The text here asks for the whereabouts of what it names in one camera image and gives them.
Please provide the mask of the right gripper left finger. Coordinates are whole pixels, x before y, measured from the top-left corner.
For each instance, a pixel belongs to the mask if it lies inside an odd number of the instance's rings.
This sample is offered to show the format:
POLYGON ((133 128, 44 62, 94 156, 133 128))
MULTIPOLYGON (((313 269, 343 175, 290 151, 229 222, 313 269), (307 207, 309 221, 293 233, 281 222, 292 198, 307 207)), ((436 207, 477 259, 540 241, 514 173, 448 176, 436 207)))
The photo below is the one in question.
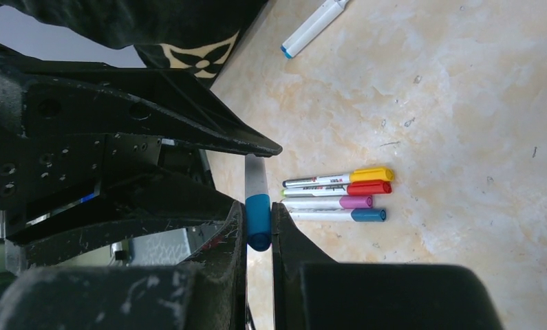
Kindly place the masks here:
POLYGON ((234 202, 217 245, 177 265, 28 270, 0 299, 0 329, 243 329, 245 232, 234 202))

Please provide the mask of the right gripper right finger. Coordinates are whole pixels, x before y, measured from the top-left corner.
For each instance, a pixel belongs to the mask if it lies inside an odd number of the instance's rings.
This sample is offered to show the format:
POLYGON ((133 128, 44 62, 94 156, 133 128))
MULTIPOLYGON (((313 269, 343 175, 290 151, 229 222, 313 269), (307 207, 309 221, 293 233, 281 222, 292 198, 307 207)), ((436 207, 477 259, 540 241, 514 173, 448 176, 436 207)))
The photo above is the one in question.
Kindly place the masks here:
POLYGON ((459 265, 340 263, 272 205, 277 329, 501 329, 486 287, 459 265))

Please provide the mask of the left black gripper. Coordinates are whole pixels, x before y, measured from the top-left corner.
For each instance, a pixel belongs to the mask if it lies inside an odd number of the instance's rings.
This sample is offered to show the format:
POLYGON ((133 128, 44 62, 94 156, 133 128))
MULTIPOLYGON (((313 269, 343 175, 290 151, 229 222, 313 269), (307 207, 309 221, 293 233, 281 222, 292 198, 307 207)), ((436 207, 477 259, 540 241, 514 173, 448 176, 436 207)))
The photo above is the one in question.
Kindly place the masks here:
POLYGON ((0 211, 17 232, 5 239, 6 270, 225 223, 233 198, 157 173, 162 139, 238 155, 282 152, 186 72, 0 56, 0 211), (95 190, 104 192, 21 230, 95 190))

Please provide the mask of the light blue cap marker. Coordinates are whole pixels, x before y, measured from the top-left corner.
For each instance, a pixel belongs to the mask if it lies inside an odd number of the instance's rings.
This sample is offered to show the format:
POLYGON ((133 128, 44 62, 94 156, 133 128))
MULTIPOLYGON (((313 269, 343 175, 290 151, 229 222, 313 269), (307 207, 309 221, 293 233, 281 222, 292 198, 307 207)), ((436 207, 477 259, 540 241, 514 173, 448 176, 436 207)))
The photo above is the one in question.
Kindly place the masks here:
POLYGON ((271 244, 271 201, 264 158, 255 155, 245 156, 245 207, 247 242, 255 251, 264 252, 271 244))

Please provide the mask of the orange cap white marker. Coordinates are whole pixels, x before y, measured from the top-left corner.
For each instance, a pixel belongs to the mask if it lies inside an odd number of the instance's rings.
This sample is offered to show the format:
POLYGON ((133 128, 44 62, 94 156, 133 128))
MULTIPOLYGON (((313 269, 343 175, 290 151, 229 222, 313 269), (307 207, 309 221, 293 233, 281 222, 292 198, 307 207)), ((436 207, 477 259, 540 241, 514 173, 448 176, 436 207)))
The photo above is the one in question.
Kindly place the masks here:
POLYGON ((287 179, 282 182, 282 186, 284 188, 301 188, 311 186, 328 186, 332 184, 351 184, 354 182, 366 182, 374 180, 391 182, 394 180, 394 177, 395 175, 393 170, 381 166, 373 168, 362 168, 355 170, 351 173, 287 179))

